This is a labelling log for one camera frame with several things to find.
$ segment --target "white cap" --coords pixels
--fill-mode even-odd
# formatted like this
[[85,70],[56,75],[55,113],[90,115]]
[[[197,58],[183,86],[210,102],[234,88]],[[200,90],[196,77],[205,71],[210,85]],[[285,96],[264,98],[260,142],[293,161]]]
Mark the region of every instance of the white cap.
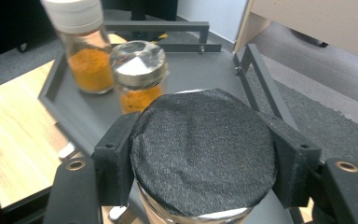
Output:
[[56,30],[70,35],[84,34],[103,24],[100,0],[41,0]]

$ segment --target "black metal frame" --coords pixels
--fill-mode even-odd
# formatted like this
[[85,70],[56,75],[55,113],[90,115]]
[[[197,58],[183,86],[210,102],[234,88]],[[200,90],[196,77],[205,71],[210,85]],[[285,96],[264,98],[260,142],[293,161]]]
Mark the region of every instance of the black metal frame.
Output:
[[218,53],[222,46],[217,44],[158,44],[166,53]]
[[107,31],[200,32],[200,44],[206,44],[209,34],[207,21],[105,21],[104,25]]
[[252,64],[274,115],[280,119],[283,119],[284,122],[289,124],[292,128],[298,130],[295,120],[293,119],[289,108],[284,102],[281,93],[275,84],[275,81],[272,79],[266,64],[261,58],[257,47],[254,44],[247,45],[241,61],[238,59],[237,55],[234,55],[234,63],[238,68],[241,82],[243,88],[245,89],[246,96],[248,97],[251,108],[255,111],[260,111],[255,96],[252,93],[252,89],[249,86],[249,82],[245,75],[250,65]]

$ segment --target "round container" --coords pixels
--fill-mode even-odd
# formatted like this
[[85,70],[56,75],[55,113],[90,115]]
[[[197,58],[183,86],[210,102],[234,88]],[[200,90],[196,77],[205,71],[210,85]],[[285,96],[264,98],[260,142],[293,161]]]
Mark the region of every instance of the round container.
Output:
[[41,0],[63,43],[76,85],[88,93],[113,88],[111,46],[100,0]]
[[151,223],[172,224],[240,224],[245,221],[253,208],[240,208],[230,211],[206,214],[198,217],[181,217],[170,214],[161,205],[159,205],[138,183],[138,190],[141,196],[141,202],[145,208],[147,217]]
[[131,41],[114,47],[111,58],[123,114],[142,112],[165,93],[169,70],[160,46]]

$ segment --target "silver shaker lid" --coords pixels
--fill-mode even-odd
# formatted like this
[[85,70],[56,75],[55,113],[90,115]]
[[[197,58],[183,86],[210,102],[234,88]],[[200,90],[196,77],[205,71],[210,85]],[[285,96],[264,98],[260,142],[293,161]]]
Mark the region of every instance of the silver shaker lid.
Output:
[[124,88],[153,87],[168,75],[164,50],[146,41],[130,41],[113,48],[112,69],[115,82]]

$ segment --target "wooden surface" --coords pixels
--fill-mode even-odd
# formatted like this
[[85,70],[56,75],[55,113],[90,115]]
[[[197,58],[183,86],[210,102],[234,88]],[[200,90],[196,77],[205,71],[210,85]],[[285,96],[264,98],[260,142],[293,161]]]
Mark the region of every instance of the wooden surface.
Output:
[[37,96],[52,62],[0,86],[0,203],[51,185],[67,140]]
[[[249,6],[250,11],[255,15],[276,21],[302,34],[358,55],[358,0],[249,1],[253,2]],[[245,23],[250,22],[251,17],[253,16],[245,18]],[[255,36],[261,30],[242,30],[239,36]],[[247,43],[242,43],[240,38],[239,40],[236,49]]]
[[247,18],[243,18],[234,51],[238,52],[249,41],[255,38],[271,24],[271,20],[250,12]]

